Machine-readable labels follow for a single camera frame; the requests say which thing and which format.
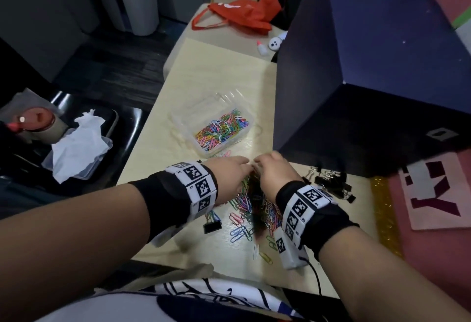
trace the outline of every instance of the red bag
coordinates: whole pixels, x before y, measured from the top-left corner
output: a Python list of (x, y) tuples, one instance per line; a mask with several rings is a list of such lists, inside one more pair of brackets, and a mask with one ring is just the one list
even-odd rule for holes
[[(221, 16), (224, 20), (209, 26), (197, 26), (197, 23), (208, 9)], [(205, 8), (200, 14), (193, 18), (191, 28), (193, 30), (207, 29), (235, 23), (266, 35), (271, 31), (270, 21), (280, 11), (281, 6), (278, 0), (260, 0), (259, 2), (253, 0), (237, 0), (230, 4), (212, 3), (208, 5), (208, 8)]]

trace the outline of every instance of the tissue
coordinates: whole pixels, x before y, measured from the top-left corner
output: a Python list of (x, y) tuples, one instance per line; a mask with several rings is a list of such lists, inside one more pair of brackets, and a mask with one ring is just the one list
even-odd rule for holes
[(64, 136), (52, 146), (52, 176), (62, 183), (72, 176), (79, 174), (89, 164), (109, 150), (101, 138), (101, 125), (105, 122), (102, 117), (94, 116), (94, 110), (84, 112), (83, 116), (74, 121), (78, 129)]

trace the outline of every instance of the hand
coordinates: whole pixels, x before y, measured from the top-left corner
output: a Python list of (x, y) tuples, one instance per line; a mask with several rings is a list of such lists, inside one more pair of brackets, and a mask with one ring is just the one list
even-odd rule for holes
[(276, 201), (276, 194), (286, 183), (302, 181), (299, 173), (276, 151), (257, 156), (254, 161), (262, 168), (259, 170), (260, 187), (273, 203)]
[(232, 200), (242, 191), (242, 181), (253, 170), (249, 159), (243, 156), (213, 157), (203, 162), (214, 173), (218, 182), (216, 206)]

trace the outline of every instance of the table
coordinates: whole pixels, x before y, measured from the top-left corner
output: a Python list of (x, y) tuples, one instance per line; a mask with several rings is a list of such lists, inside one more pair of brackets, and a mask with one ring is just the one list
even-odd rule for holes
[[(274, 63), (186, 39), (118, 183), (147, 177), (182, 159), (198, 159), (196, 152), (174, 128), (169, 112), (175, 105), (199, 97), (204, 91), (238, 89), (251, 105), (256, 123), (243, 141), (230, 147), (231, 155), (244, 155), (252, 159), (270, 151), (275, 78)], [(293, 166), (302, 175), (309, 170), (308, 166)], [(341, 201), (340, 206), (353, 221), (377, 239), (369, 180), (349, 175), (347, 182), (353, 187), (357, 199), (351, 205)], [(314, 272), (309, 267), (291, 271), (283, 269), (278, 252), (268, 246), (268, 240), (264, 237), (260, 239), (259, 249), (271, 257), (272, 265), (258, 255), (254, 259), (254, 241), (242, 238), (231, 243), (229, 234), (235, 226), (229, 221), (228, 215), (233, 211), (229, 204), (215, 209), (221, 217), (222, 230), (204, 235), (203, 224), (206, 221), (200, 217), (162, 247), (147, 244), (133, 259), (177, 268), (211, 263), (215, 271), (231, 277), (317, 293)], [(338, 298), (310, 250), (309, 258), (319, 275), (323, 295)]]

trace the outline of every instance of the gold tinsel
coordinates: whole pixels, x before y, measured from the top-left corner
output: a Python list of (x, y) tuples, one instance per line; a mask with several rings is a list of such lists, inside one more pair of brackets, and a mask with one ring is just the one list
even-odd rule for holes
[(375, 176), (370, 179), (374, 198), (374, 215), (380, 243), (400, 258), (402, 255), (399, 229), (392, 207), (387, 178)]

